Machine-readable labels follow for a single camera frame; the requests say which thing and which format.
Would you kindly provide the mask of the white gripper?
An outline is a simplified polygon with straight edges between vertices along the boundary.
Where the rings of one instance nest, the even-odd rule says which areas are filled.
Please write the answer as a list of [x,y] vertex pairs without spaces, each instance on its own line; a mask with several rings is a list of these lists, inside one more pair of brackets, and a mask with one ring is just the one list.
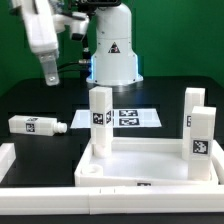
[[58,40],[49,1],[21,0],[21,13],[30,49],[38,55],[46,84],[58,85]]

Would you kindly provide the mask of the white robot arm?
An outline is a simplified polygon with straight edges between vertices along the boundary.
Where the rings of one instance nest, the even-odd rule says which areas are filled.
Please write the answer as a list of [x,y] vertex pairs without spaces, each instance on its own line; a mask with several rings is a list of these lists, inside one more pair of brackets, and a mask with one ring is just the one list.
[[66,28],[83,45],[86,82],[121,90],[138,84],[138,57],[132,49],[132,14],[122,0],[8,0],[22,17],[31,51],[49,86],[59,83],[57,35]]

